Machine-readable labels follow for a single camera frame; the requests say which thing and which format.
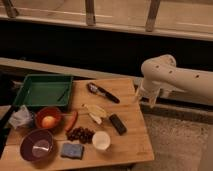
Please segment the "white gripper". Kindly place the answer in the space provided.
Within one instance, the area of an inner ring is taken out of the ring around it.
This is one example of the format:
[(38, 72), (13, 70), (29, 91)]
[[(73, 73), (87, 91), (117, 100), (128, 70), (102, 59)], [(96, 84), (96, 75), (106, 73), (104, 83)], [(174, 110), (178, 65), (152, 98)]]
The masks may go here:
[(156, 104), (157, 97), (160, 92), (160, 85), (149, 80), (142, 80), (140, 86), (135, 93), (135, 100), (140, 101), (142, 98), (148, 99), (150, 108)]

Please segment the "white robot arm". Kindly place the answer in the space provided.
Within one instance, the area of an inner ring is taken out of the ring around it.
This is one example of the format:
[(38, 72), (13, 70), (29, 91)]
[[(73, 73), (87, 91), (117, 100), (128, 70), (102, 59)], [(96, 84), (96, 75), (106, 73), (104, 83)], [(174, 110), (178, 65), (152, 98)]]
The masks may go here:
[(147, 97), (151, 108), (156, 104), (163, 84), (169, 84), (206, 100), (213, 105), (213, 72), (179, 68), (169, 54), (145, 60), (141, 65), (143, 79), (135, 100)]

